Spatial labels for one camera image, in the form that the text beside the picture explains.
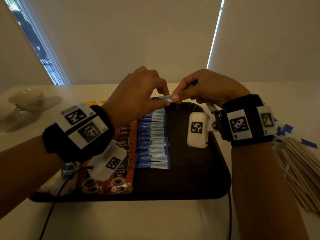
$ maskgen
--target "black tray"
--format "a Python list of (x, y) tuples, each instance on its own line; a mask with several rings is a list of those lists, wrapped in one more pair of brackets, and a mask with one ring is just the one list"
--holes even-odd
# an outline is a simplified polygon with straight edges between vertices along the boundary
[(71, 193), (54, 197), (49, 193), (33, 193), (34, 202), (131, 201), (218, 199), (228, 193), (231, 176), (210, 132), (208, 147), (189, 147), (187, 134), (189, 115), (203, 112), (194, 103), (172, 103), (167, 109), (167, 137), (170, 142), (170, 170), (136, 168), (131, 194), (96, 195)]

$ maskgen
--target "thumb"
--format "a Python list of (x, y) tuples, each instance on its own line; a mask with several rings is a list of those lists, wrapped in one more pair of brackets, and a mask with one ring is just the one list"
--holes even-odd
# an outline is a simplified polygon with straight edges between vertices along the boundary
[(151, 101), (151, 109), (153, 110), (157, 110), (157, 109), (161, 109), (163, 107), (167, 107), (170, 105), (170, 102), (168, 100), (152, 100)]
[(171, 99), (172, 101), (182, 101), (182, 100), (189, 99), (191, 97), (196, 97), (197, 95), (198, 95), (198, 90), (196, 89), (196, 87), (191, 87), (189, 89), (182, 90), (177, 94), (173, 94), (171, 96)]

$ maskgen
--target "light strip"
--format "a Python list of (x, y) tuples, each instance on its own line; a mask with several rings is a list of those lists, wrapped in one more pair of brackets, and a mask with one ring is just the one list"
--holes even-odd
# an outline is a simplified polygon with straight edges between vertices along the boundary
[(213, 49), (213, 47), (214, 47), (214, 40), (215, 40), (215, 38), (216, 38), (216, 34), (217, 34), (217, 30), (218, 30), (218, 25), (219, 25), (219, 21), (220, 21), (220, 17), (221, 17), (221, 12), (222, 12), (222, 8), (223, 8), (223, 4), (224, 4), (224, 0), (222, 0), (221, 6), (220, 6), (218, 21), (217, 21), (217, 25), (216, 25), (216, 30), (214, 31), (214, 36), (213, 36), (213, 40), (212, 40), (212, 45), (211, 45), (210, 55), (209, 55), (209, 59), (208, 59), (207, 69), (208, 69), (208, 67), (209, 67), (209, 62), (210, 62), (210, 58), (211, 58), (211, 54), (212, 54), (212, 49)]

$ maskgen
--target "table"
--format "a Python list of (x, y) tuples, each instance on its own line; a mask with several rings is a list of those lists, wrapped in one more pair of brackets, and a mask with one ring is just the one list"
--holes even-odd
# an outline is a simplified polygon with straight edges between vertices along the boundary
[[(320, 145), (320, 84), (316, 82), (246, 82), (252, 93), (272, 106), (274, 116), (294, 126), (295, 135)], [(0, 151), (38, 136), (54, 123), (51, 112), (61, 111), (79, 101), (108, 98), (116, 84), (37, 86), (49, 96), (61, 96), (62, 103), (46, 111), (34, 124), (12, 133), (0, 133)], [(172, 92), (176, 83), (168, 84)], [(26, 87), (14, 87), (0, 95), (0, 107), (7, 98)], [(201, 104), (206, 112), (208, 108)], [(231, 171), (231, 146), (215, 132)], [(311, 151), (320, 157), (317, 149)], [(37, 239), (50, 203), (26, 199), (0, 220), (1, 239)], [(320, 218), (301, 210), (310, 239), (320, 239)], [(233, 208), (232, 239), (240, 239)], [(44, 239), (226, 239), (229, 225), (228, 197), (218, 200), (82, 202), (55, 206)]]

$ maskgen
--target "hand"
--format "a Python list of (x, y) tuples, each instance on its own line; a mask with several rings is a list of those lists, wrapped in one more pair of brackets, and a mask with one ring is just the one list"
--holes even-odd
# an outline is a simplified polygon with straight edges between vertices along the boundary
[[(191, 84), (194, 80), (198, 80), (195, 86)], [(201, 69), (182, 79), (173, 94), (171, 99), (178, 103), (186, 99), (196, 99), (199, 104), (211, 100), (222, 107), (225, 102), (248, 95), (250, 92), (230, 77)]]
[(141, 118), (153, 110), (169, 106), (167, 100), (151, 100), (154, 89), (169, 95), (166, 80), (159, 77), (156, 70), (139, 67), (128, 74), (114, 90), (108, 101), (102, 105), (114, 129)]

